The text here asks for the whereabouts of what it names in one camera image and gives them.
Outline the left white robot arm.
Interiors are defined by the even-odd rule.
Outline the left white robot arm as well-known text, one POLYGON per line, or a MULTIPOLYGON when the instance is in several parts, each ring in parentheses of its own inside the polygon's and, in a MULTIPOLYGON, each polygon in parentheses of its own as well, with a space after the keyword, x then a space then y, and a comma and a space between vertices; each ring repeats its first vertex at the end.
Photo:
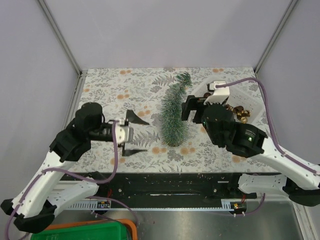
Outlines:
POLYGON ((118 148, 122 156, 139 153, 139 149, 126 149, 133 140, 134 130, 129 124, 148 125, 133 110, 124 118, 106 121, 103 107, 87 102, 75 112, 74 118, 60 131, 49 146, 49 151, 28 185, 19 195, 5 199, 0 207, 11 224, 25 233, 37 234, 45 230, 65 209, 83 199, 102 198, 109 191, 108 183, 118 169, 118 148), (114 166, 108 178, 98 171, 88 177, 70 172, 70 168, 91 149, 92 141, 111 142, 114 149, 114 166))

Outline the white plastic basket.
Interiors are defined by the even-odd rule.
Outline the white plastic basket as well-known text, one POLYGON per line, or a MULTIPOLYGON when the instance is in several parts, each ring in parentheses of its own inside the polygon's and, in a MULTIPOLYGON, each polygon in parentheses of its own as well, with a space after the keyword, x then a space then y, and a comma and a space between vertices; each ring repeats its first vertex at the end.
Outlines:
MULTIPOLYGON (((215 77, 209 77, 199 86, 197 86, 190 95, 195 95, 196 97, 202 97, 206 92, 208 92, 207 84, 218 81, 215 77)), ((227 100, 227 104, 232 107, 243 106, 245 110, 250 111, 250 117, 248 117, 248 123, 255 125, 262 113, 264 111, 263 100, 257 96, 253 96, 251 93, 247 93, 242 87, 245 87, 248 82, 243 82, 243 84, 236 84, 230 87, 230 96, 227 100)))

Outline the small frosted christmas tree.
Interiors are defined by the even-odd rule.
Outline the small frosted christmas tree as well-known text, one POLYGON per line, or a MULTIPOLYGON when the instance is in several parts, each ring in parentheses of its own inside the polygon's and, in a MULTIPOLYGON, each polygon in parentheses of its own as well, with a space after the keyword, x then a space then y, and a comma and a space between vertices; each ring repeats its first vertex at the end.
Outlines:
POLYGON ((160 108, 160 133, 163 141, 170 147, 178 147, 188 137, 188 126, 182 121, 182 103, 187 96, 186 89, 192 86, 187 72, 178 74, 177 83, 166 91, 160 108))

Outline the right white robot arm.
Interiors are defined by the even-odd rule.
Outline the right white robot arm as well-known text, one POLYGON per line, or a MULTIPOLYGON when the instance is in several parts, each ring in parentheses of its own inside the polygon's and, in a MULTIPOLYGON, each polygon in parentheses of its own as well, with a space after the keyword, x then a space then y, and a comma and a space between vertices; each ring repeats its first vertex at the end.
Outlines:
POLYGON ((181 108, 183 121, 189 118, 191 111, 195 111, 193 123, 202 124, 213 145, 278 171, 276 175, 242 173, 227 186, 231 197, 263 193, 285 196, 307 207, 320 204, 319 165, 312 165, 301 158, 292 161, 287 152, 277 149, 264 131, 252 124, 235 121, 232 111, 222 104, 206 104, 205 98, 189 95, 181 108))

